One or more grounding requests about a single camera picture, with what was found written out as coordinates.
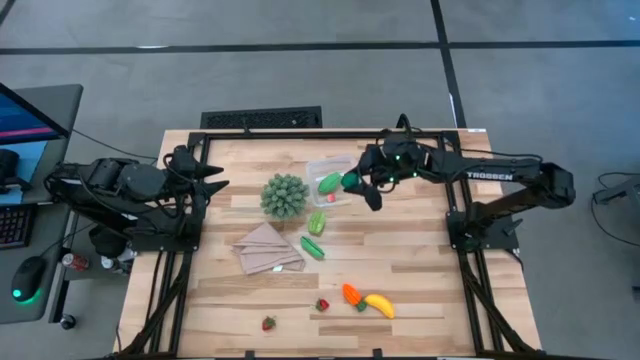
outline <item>orange carrot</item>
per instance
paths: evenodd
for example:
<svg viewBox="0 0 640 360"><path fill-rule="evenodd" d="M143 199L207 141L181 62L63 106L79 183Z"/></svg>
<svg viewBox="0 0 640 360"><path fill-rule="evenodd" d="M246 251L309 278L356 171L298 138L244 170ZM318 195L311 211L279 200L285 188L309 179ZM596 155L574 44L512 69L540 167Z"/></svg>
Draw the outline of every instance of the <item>orange carrot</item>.
<svg viewBox="0 0 640 360"><path fill-rule="evenodd" d="M344 298L347 299L347 302L353 306L358 305L358 303L362 301L362 296L360 296L358 290L349 284L342 285L342 294Z"/></svg>
<svg viewBox="0 0 640 360"><path fill-rule="evenodd" d="M342 285L342 295L347 299L347 302L355 306L359 312L364 311L367 308L367 303L362 301L362 296L358 290L349 284Z"/></svg>

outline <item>potted succulent plant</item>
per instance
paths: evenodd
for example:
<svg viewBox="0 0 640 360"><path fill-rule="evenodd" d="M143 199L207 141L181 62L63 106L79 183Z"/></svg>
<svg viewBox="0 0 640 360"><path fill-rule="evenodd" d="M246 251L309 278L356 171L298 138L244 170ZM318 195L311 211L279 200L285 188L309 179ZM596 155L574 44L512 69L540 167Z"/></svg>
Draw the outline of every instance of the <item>potted succulent plant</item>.
<svg viewBox="0 0 640 360"><path fill-rule="evenodd" d="M309 186L293 175L276 174L262 191L260 206L264 213L278 220L290 219L304 213Z"/></svg>

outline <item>green vegetable toy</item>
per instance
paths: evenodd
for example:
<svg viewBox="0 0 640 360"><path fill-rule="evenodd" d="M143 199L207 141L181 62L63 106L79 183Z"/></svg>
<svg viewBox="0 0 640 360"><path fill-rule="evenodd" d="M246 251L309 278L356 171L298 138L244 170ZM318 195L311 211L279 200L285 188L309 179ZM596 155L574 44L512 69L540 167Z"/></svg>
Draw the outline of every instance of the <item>green vegetable toy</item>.
<svg viewBox="0 0 640 360"><path fill-rule="evenodd" d="M312 235L319 236L324 229L324 224L326 223L326 216L322 211L316 211L309 218L309 232Z"/></svg>
<svg viewBox="0 0 640 360"><path fill-rule="evenodd" d="M327 175L318 185L318 193L326 195L336 191L340 185L340 179L342 179L342 175L339 172Z"/></svg>
<svg viewBox="0 0 640 360"><path fill-rule="evenodd" d="M300 237L300 245L302 245L302 248L306 252L308 252L309 255L316 258L316 260L324 259L324 251L322 251L322 249L320 249L320 247L316 245L313 241L311 241L311 239L309 239L308 237L306 236Z"/></svg>

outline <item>strawberry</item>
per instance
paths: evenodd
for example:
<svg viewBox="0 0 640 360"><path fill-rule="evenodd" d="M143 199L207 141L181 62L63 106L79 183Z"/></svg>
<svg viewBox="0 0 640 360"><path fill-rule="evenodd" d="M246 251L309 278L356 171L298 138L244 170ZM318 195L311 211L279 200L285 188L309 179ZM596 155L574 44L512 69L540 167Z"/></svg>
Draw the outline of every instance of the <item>strawberry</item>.
<svg viewBox="0 0 640 360"><path fill-rule="evenodd" d="M316 309L320 312L325 311L329 308L329 302L325 299L318 299L316 302Z"/></svg>
<svg viewBox="0 0 640 360"><path fill-rule="evenodd" d="M276 327L276 319L267 316L262 320L262 331L268 331L274 327Z"/></svg>

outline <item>black keyboard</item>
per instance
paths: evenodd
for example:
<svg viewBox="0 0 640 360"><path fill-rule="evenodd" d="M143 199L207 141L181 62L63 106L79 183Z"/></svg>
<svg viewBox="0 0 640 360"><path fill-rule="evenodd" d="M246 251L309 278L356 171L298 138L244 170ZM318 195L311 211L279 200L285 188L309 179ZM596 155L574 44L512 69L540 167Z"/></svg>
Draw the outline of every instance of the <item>black keyboard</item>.
<svg viewBox="0 0 640 360"><path fill-rule="evenodd" d="M0 250L29 245L37 205L0 207Z"/></svg>

